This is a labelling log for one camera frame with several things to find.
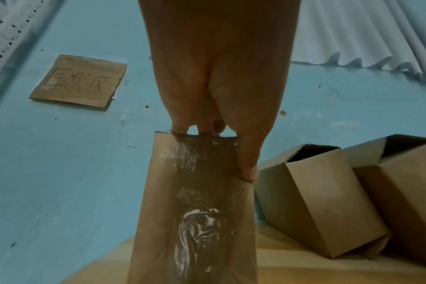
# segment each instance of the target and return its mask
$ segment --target yellow wooden surface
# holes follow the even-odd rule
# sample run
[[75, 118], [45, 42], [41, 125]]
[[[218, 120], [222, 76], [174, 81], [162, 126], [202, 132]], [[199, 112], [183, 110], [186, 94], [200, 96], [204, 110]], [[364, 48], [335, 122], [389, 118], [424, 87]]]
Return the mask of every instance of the yellow wooden surface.
[[[63, 284], [125, 284], [133, 238]], [[326, 259], [266, 224], [257, 226], [260, 284], [426, 284], [426, 267], [398, 258]]]

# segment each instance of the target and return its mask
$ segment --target fingernail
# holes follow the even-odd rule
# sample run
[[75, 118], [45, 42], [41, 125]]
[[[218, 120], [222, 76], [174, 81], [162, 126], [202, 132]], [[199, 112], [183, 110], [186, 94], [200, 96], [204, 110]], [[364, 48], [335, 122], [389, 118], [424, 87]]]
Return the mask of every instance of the fingernail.
[[248, 172], [247, 172], [247, 178], [250, 181], [254, 181], [258, 178], [258, 166], [255, 166], [253, 168], [251, 168]]

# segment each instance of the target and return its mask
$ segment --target handwriting on cardboard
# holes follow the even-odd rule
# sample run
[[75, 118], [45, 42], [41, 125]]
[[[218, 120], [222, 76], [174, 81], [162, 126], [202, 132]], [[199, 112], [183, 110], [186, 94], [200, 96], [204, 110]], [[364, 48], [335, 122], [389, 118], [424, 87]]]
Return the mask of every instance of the handwriting on cardboard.
[[122, 63], [60, 55], [30, 98], [106, 108], [126, 69]]

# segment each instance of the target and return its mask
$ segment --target brown paper bag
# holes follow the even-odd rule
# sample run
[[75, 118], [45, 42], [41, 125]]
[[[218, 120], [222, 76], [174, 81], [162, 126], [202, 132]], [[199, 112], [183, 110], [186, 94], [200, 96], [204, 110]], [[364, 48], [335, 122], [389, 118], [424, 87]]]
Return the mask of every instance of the brown paper bag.
[[301, 145], [259, 167], [255, 191], [275, 228], [328, 258], [385, 247], [389, 231], [338, 147]]
[[390, 244], [426, 264], [426, 138], [391, 135], [343, 152], [392, 230]]
[[155, 134], [128, 284], [257, 282], [253, 187], [235, 142]]

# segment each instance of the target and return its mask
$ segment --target curtain fold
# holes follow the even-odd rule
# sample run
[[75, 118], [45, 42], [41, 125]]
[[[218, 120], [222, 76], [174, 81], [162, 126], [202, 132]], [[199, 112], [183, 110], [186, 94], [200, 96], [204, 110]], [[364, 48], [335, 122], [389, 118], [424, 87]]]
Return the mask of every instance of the curtain fold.
[[426, 48], [397, 0], [302, 0], [291, 61], [376, 66], [426, 82]]

